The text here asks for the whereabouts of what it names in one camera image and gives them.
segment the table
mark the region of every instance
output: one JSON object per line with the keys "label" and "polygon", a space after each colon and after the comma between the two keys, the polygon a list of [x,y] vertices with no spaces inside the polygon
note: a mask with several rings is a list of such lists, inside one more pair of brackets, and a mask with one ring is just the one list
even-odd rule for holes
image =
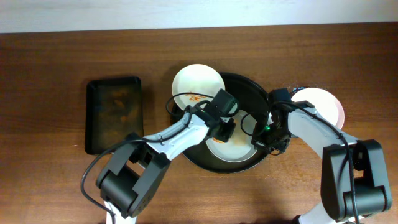
{"label": "table", "polygon": [[[84,152],[85,86],[137,75],[144,130],[170,124],[174,75],[193,63],[242,74],[267,91],[324,88],[342,103],[343,130],[383,148],[398,198],[398,23],[114,30],[0,35],[0,214],[3,223],[104,223],[80,193],[94,159]],[[88,193],[100,200],[89,175]],[[321,160],[299,139],[238,174],[215,174],[183,155],[138,223],[281,223],[320,201]],[[366,223],[397,223],[398,210]]]}

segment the black plate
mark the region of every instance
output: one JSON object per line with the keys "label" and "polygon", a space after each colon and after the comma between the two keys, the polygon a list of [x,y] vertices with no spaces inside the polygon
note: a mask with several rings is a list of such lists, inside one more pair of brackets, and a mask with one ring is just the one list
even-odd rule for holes
{"label": "black plate", "polygon": [[87,84],[85,151],[100,154],[135,132],[144,135],[138,77],[93,80]]}
{"label": "black plate", "polygon": [[[249,111],[268,111],[267,92],[254,81],[237,74],[220,73],[225,83],[225,90],[233,95],[240,103],[240,109]],[[181,109],[174,104],[172,111],[180,113]],[[172,124],[180,118],[172,117]],[[205,142],[187,149],[183,153],[194,164],[208,171],[230,174],[241,172],[254,167],[261,162],[268,153],[257,151],[250,159],[242,162],[226,162],[214,156]]]}

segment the wooden surface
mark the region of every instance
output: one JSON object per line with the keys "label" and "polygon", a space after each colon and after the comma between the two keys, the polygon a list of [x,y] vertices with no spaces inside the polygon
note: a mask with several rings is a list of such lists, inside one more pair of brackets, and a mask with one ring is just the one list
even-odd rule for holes
{"label": "wooden surface", "polygon": [[[341,101],[343,130],[384,148],[398,198],[398,23],[0,35],[0,216],[2,223],[103,223],[80,193],[94,159],[84,152],[85,85],[137,75],[144,129],[169,125],[174,75],[203,63],[240,73],[266,90],[311,86]],[[93,169],[86,188],[99,197]],[[294,139],[282,156],[238,174],[173,160],[138,223],[272,223],[320,201],[321,160]],[[397,223],[396,204],[365,223]]]}

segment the wood grain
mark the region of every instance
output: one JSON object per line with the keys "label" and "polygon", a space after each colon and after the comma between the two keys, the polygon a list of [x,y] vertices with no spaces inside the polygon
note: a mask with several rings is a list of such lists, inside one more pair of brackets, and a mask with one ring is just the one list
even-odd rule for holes
{"label": "wood grain", "polygon": [[[193,63],[251,78],[266,90],[324,88],[341,101],[344,131],[384,148],[398,197],[398,23],[0,35],[2,223],[103,223],[80,193],[85,85],[131,74],[142,80],[144,129],[166,128],[174,75]],[[88,177],[94,185],[101,161]],[[214,174],[178,156],[138,223],[272,223],[320,200],[321,160],[299,139],[253,169]],[[398,210],[366,223],[397,223]]]}

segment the white plate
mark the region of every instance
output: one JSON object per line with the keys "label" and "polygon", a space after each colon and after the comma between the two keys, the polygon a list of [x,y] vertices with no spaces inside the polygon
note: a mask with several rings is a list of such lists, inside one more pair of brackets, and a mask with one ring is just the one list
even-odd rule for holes
{"label": "white plate", "polygon": [[[252,137],[244,134],[241,129],[241,120],[245,114],[247,114],[245,111],[239,110],[233,116],[236,127],[228,142],[217,142],[213,139],[206,141],[209,150],[219,159],[227,162],[242,162],[256,153],[254,146],[251,144]],[[253,132],[255,125],[256,120],[251,115],[247,116],[243,121],[243,128],[248,133]]]}
{"label": "white plate", "polygon": [[306,88],[298,91],[292,97],[294,102],[305,100],[313,104],[329,123],[339,129],[343,127],[345,119],[343,106],[331,93],[319,88]]}
{"label": "white plate", "polygon": [[[173,80],[172,94],[190,92],[215,96],[220,88],[225,90],[221,75],[207,65],[196,64],[189,65],[176,74]],[[175,103],[181,110],[184,110],[188,105],[194,106],[202,100],[211,101],[211,98],[198,95],[182,95],[174,98]]]}

